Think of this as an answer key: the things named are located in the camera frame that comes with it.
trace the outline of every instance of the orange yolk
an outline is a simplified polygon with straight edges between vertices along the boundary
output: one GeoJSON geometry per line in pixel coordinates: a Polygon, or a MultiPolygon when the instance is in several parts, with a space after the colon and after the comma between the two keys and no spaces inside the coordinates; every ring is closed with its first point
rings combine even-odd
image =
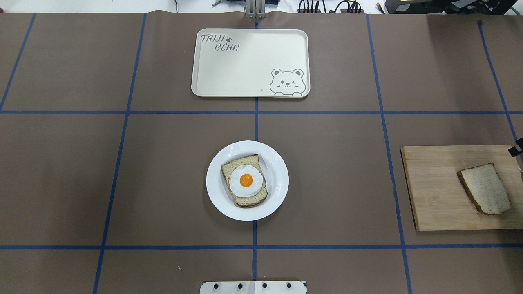
{"type": "Polygon", "coordinates": [[[240,178],[240,184],[245,188],[253,184],[253,177],[250,174],[245,174],[240,178]]]}

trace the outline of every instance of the toast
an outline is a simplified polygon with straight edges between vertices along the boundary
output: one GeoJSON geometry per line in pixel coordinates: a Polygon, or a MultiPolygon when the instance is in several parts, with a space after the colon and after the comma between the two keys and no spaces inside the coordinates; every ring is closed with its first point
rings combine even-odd
{"type": "Polygon", "coordinates": [[[227,188],[229,189],[229,192],[231,193],[231,196],[234,198],[234,202],[241,206],[241,207],[252,207],[255,205],[258,205],[262,203],[267,198],[267,183],[265,182],[265,177],[263,176],[262,168],[259,163],[259,156],[258,154],[250,155],[247,157],[243,157],[240,159],[236,159],[230,162],[227,162],[222,165],[222,174],[225,178],[225,181],[227,182],[227,188]],[[231,190],[231,175],[233,171],[241,166],[241,165],[251,165],[255,167],[261,174],[263,183],[261,185],[261,190],[258,191],[255,195],[251,197],[239,197],[238,195],[235,195],[231,190]]]}
{"type": "Polygon", "coordinates": [[[507,190],[493,163],[464,169],[458,177],[479,213],[495,215],[510,209],[507,190]]]}

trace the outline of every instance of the cutting board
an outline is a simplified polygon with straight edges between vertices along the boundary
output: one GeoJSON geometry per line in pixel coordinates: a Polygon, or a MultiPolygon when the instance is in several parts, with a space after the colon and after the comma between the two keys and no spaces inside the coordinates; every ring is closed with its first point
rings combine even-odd
{"type": "Polygon", "coordinates": [[[523,229],[523,183],[510,146],[405,146],[401,153],[418,231],[523,229]],[[456,173],[494,163],[511,208],[480,214],[456,173]]]}

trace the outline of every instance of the white mounting plate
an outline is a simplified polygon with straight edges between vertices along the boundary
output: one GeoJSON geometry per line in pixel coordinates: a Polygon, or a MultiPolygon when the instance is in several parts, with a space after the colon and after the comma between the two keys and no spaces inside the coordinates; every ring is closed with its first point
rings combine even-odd
{"type": "Polygon", "coordinates": [[[309,42],[302,30],[214,29],[196,36],[192,92],[202,97],[305,97],[309,42]]]}
{"type": "Polygon", "coordinates": [[[200,287],[200,294],[307,294],[306,285],[306,281],[205,282],[200,287]]]}

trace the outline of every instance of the white tray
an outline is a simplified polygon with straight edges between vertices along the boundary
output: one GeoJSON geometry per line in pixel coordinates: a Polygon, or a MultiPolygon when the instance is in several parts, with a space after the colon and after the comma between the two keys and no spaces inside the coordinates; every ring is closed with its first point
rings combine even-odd
{"type": "Polygon", "coordinates": [[[196,36],[192,92],[203,97],[305,97],[309,43],[302,30],[203,29],[196,36]]]}

